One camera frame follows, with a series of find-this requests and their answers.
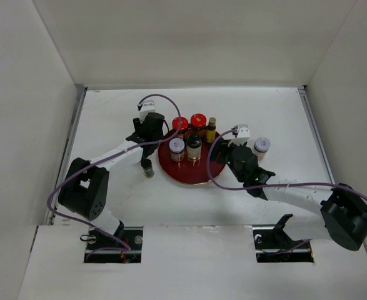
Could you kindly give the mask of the yellow bottle gold cap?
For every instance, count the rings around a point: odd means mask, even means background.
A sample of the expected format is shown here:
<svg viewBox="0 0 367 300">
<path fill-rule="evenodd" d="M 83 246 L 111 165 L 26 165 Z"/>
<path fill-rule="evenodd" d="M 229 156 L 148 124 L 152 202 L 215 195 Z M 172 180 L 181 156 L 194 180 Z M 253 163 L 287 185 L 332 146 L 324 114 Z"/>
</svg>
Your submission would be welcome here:
<svg viewBox="0 0 367 300">
<path fill-rule="evenodd" d="M 207 143 L 213 143 L 216 138 L 216 118 L 209 118 L 208 126 L 206 128 L 205 140 Z"/>
</svg>

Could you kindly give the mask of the black cap white bottle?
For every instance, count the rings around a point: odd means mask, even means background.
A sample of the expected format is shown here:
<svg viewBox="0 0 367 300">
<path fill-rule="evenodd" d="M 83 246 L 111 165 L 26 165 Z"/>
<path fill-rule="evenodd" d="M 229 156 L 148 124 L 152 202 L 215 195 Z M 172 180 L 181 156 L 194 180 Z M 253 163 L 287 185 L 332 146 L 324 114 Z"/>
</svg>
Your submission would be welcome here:
<svg viewBox="0 0 367 300">
<path fill-rule="evenodd" d="M 190 161 L 197 161 L 201 157 L 202 140 L 196 133 L 191 133 L 186 139 L 186 157 Z"/>
</svg>

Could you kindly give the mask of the red lid jar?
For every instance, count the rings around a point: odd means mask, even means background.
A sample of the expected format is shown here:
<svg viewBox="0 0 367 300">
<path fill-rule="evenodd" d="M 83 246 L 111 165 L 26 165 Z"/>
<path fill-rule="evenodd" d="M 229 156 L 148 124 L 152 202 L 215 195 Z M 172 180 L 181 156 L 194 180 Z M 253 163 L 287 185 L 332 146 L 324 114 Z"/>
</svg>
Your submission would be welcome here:
<svg viewBox="0 0 367 300">
<path fill-rule="evenodd" d="M 172 121 L 173 131 L 176 131 L 175 138 L 180 138 L 183 141 L 187 139 L 189 122 L 185 117 L 176 117 Z"/>
<path fill-rule="evenodd" d="M 201 113 L 193 114 L 190 118 L 190 126 L 192 133 L 197 134 L 200 138 L 204 138 L 207 126 L 206 116 Z"/>
</svg>

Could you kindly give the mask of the white lid jar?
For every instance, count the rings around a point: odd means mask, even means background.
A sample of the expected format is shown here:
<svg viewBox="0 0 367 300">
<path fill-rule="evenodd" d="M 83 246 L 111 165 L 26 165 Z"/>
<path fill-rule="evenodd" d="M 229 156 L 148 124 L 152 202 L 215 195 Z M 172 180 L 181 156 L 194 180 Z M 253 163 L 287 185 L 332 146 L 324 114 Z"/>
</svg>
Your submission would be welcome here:
<svg viewBox="0 0 367 300">
<path fill-rule="evenodd" d="M 254 154 L 258 159 L 263 159 L 271 147 L 271 142 L 266 137 L 258 137 L 253 144 Z"/>
<path fill-rule="evenodd" d="M 186 146 L 181 138 L 173 138 L 169 142 L 169 153 L 172 161 L 179 163 L 184 159 Z"/>
</svg>

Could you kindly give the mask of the black pepper shaker front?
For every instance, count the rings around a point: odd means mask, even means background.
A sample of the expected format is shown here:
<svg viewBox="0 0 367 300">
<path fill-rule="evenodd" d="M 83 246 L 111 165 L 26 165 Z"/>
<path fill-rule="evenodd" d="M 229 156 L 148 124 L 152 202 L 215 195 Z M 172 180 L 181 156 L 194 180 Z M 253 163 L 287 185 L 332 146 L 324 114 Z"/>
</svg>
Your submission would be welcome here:
<svg viewBox="0 0 367 300">
<path fill-rule="evenodd" d="M 144 175 L 147 178 L 152 178 L 154 176 L 153 164 L 150 159 L 146 158 L 141 161 L 141 167 L 143 169 Z"/>
</svg>

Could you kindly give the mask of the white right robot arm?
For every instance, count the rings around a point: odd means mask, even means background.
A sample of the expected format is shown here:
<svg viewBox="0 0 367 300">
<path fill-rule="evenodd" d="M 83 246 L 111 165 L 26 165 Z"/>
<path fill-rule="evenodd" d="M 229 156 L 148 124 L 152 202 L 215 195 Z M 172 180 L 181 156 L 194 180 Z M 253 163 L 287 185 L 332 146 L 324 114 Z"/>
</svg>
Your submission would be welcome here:
<svg viewBox="0 0 367 300">
<path fill-rule="evenodd" d="M 254 198 L 304 209 L 311 217 L 285 214 L 274 225 L 273 240 L 288 247 L 300 240 L 330 239 L 350 251 L 357 251 L 367 237 L 367 197 L 345 184 L 328 182 L 295 183 L 261 168 L 258 158 L 238 139 L 217 137 L 207 162 L 225 163 L 240 188 Z"/>
</svg>

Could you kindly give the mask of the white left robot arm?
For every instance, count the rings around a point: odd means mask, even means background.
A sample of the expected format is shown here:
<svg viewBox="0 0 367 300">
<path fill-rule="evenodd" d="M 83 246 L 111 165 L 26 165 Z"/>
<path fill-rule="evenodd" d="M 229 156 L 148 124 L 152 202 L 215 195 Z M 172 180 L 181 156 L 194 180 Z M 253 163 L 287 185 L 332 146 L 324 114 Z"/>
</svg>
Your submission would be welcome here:
<svg viewBox="0 0 367 300">
<path fill-rule="evenodd" d="M 117 249 L 123 243 L 124 224 L 106 207 L 111 169 L 125 169 L 139 163 L 147 177 L 154 175 L 153 165 L 148 158 L 158 148 L 164 137 L 164 116 L 150 112 L 141 121 L 133 119 L 134 132 L 113 150 L 96 158 L 101 161 L 109 156 L 112 159 L 93 166 L 66 183 L 60 190 L 58 203 L 69 211 L 81 216 L 90 226 L 100 229 L 102 242 L 110 249 Z"/>
</svg>

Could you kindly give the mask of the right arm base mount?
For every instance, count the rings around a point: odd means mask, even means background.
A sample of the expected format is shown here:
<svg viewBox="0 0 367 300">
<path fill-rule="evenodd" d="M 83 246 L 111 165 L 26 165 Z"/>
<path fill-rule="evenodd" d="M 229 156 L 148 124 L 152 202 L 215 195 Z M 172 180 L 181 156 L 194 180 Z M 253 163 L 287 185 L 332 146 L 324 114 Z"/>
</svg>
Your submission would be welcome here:
<svg viewBox="0 0 367 300">
<path fill-rule="evenodd" d="M 258 263 L 314 263 L 310 239 L 295 241 L 284 232 L 292 217 L 292 214 L 285 214 L 275 225 L 253 227 Z"/>
</svg>

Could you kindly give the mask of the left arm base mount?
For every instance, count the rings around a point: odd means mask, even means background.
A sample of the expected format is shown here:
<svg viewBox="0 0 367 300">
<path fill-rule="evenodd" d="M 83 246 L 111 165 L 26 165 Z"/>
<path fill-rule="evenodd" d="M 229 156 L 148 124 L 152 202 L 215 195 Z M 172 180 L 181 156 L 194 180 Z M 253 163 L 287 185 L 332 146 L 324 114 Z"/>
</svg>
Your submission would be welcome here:
<svg viewBox="0 0 367 300">
<path fill-rule="evenodd" d="M 120 242 L 100 234 L 90 228 L 87 234 L 79 237 L 86 243 L 84 263 L 89 264 L 137 264 L 141 262 L 143 248 L 143 227 L 126 227 Z"/>
</svg>

